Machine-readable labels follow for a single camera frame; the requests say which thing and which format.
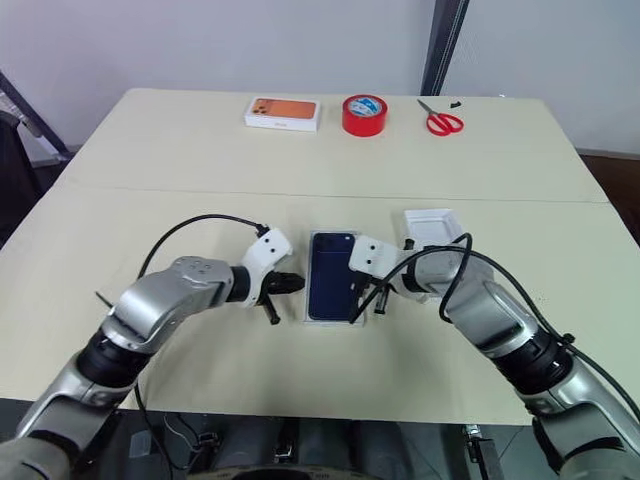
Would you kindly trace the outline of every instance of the scissors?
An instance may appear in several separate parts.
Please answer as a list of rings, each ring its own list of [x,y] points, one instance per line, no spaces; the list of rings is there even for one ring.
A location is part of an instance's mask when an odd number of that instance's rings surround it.
[[[452,133],[458,133],[464,128],[464,122],[458,117],[448,113],[438,113],[420,99],[418,99],[418,103],[428,112],[427,129],[434,135],[446,137]]]

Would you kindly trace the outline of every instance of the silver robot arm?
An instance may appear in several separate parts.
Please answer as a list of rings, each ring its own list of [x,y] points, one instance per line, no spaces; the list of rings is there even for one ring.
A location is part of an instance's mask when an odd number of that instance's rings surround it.
[[[295,274],[273,271],[291,253],[289,241],[273,229],[249,248],[240,266],[181,257],[168,269],[134,283],[87,346],[71,357],[32,405],[17,438],[0,446],[0,479],[67,478],[75,459],[187,317],[225,302],[240,302],[242,307],[264,306],[271,322],[277,323],[268,294],[304,286]]]
[[[359,236],[352,270],[384,278],[414,250]],[[392,281],[402,296],[442,296],[462,254],[421,257]],[[589,368],[540,328],[536,318],[471,257],[446,313],[454,326],[515,387],[534,417],[536,438],[560,478],[640,479],[640,425]]]

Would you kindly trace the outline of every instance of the smartphone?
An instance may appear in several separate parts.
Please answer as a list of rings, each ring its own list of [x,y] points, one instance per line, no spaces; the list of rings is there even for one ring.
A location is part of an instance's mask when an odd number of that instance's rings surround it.
[[[307,317],[311,321],[348,322],[358,307],[359,275],[349,268],[355,232],[311,234]]]

